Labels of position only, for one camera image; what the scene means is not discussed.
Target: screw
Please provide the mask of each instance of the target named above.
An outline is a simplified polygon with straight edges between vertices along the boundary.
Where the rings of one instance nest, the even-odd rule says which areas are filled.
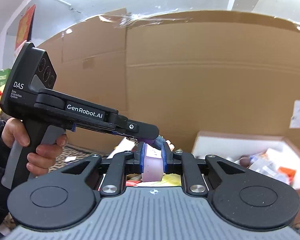
[[[202,193],[206,190],[206,187],[203,185],[197,184],[197,185],[192,185],[190,187],[190,190],[194,193]]]
[[[105,193],[115,193],[118,188],[115,185],[106,185],[102,188],[102,191]]]

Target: camera lenses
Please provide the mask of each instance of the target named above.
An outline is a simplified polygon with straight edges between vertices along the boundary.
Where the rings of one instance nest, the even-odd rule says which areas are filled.
[[[49,79],[49,87],[53,85],[53,82],[54,82],[54,76],[51,76]]]
[[[43,81],[44,82],[47,82],[48,81],[48,78],[50,76],[50,66],[47,66],[46,70],[44,71],[43,73]]]
[[[42,72],[44,70],[45,66],[46,66],[46,60],[45,60],[45,58],[42,58],[40,63],[39,63],[39,67],[38,67],[39,72]]]

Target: pink cylindrical object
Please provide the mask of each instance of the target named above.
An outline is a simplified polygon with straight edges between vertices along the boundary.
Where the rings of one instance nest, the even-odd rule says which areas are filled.
[[[146,145],[145,162],[143,165],[142,181],[161,181],[163,177],[163,164],[161,151]]]

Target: gray ribbed surface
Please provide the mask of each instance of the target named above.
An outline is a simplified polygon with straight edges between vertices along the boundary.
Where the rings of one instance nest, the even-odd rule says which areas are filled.
[[[16,228],[5,240],[299,240],[285,227],[251,232],[220,219],[207,200],[185,195],[181,187],[127,187],[119,197],[104,198],[96,211],[80,225],[59,232]]]

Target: round black pad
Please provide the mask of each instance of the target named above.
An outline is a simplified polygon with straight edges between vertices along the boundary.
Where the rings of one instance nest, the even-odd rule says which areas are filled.
[[[214,191],[212,205],[236,225],[269,230],[289,225],[300,200],[291,186],[248,170],[226,176]]]
[[[80,175],[51,172],[11,191],[8,209],[21,225],[52,230],[71,226],[95,207],[95,195]]]
[[[254,207],[266,207],[273,204],[278,196],[272,189],[262,186],[246,187],[240,191],[243,202]]]
[[[56,207],[68,198],[68,192],[61,187],[41,187],[32,192],[30,199],[39,207]]]

